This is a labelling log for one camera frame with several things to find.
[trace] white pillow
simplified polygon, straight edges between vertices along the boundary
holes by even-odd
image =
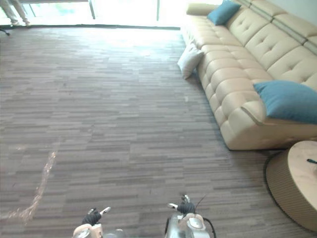
[[[203,56],[204,52],[198,50],[194,43],[188,44],[177,63],[184,79],[193,73]]]

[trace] blue pillow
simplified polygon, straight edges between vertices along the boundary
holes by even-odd
[[[240,4],[231,1],[224,1],[219,7],[211,11],[207,15],[207,18],[216,26],[224,25],[239,10],[240,7]]]
[[[274,80],[254,84],[271,118],[317,124],[317,92],[303,84]]]

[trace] gray striped carpet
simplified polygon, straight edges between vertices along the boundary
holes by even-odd
[[[315,237],[266,189],[277,151],[226,148],[184,48],[175,30],[0,33],[1,238],[69,238],[94,206],[104,230],[159,238],[182,193],[208,193],[219,238]]]

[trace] wooden tabletop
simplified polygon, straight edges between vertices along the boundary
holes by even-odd
[[[317,161],[317,142],[301,141],[295,144],[288,153],[288,166],[294,183],[317,210],[317,165],[307,162]]]

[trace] shoe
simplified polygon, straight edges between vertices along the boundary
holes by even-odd
[[[12,26],[20,26],[21,23],[19,21],[13,21],[13,22],[11,22],[11,25]]]
[[[24,20],[26,26],[31,26],[31,23],[28,20]]]

